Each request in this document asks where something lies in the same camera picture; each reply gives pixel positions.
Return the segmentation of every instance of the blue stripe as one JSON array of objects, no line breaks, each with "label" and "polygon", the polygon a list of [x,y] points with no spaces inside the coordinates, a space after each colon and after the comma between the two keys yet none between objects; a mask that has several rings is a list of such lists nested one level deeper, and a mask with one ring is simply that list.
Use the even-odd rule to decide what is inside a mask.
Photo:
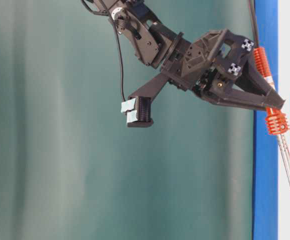
[{"label": "blue stripe", "polygon": [[[260,45],[278,89],[278,0],[255,0]],[[278,145],[268,135],[265,112],[254,114],[253,239],[278,239]]]}]

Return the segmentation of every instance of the black cable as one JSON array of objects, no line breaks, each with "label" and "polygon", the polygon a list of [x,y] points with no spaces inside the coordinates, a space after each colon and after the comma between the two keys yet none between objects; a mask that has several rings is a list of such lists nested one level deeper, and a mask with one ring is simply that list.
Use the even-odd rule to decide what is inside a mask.
[{"label": "black cable", "polygon": [[254,0],[247,0],[249,14],[250,14],[250,21],[251,21],[251,28],[253,31],[253,37],[255,42],[255,47],[258,48],[260,46],[260,37],[259,37],[259,28],[257,25],[256,13],[255,13],[255,5]]},{"label": "black cable", "polygon": [[105,12],[98,12],[98,11],[93,11],[85,2],[85,0],[81,0],[81,2],[83,3],[83,5],[85,6],[85,8],[91,12],[92,14],[95,15],[101,15],[101,16],[108,16],[110,23],[113,27],[114,30],[114,34],[115,34],[115,39],[116,39],[116,44],[117,44],[117,51],[118,51],[118,58],[119,58],[119,68],[120,68],[120,95],[121,98],[123,100],[123,102],[125,102],[125,96],[124,96],[124,66],[123,66],[123,58],[122,58],[122,50],[121,50],[121,44],[120,44],[120,39],[119,39],[119,34],[117,32],[116,29],[116,24],[111,16],[110,10],[107,8],[107,6],[105,5],[105,3],[103,2],[103,0],[98,0],[99,3],[102,5],[102,7],[105,9]]}]

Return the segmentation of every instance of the teal fabric background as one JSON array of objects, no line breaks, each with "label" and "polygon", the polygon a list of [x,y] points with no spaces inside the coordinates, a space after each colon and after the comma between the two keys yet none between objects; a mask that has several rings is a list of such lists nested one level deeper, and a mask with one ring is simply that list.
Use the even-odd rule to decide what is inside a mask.
[{"label": "teal fabric background", "polygon": [[[251,37],[246,1],[146,4],[189,41]],[[158,71],[121,42],[128,95]],[[0,240],[251,239],[253,112],[167,85],[154,126],[128,129],[119,86],[106,18],[0,1]]]}]

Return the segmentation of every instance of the black plastic part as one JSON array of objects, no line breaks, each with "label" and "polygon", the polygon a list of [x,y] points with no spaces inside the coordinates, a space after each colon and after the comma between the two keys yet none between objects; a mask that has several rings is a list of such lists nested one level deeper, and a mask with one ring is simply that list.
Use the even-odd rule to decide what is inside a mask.
[{"label": "black plastic part", "polygon": [[128,123],[129,128],[148,128],[153,125],[150,97],[137,96],[135,110],[137,110],[138,121]]},{"label": "black plastic part", "polygon": [[[103,11],[100,0],[90,0]],[[258,72],[257,43],[228,29],[209,31],[191,43],[164,26],[143,0],[103,0],[115,14],[115,27],[135,49],[136,57],[161,73],[132,93],[138,98],[139,121],[129,127],[150,127],[151,103],[167,82],[190,90],[211,104],[265,111],[281,109],[284,100]]]}]

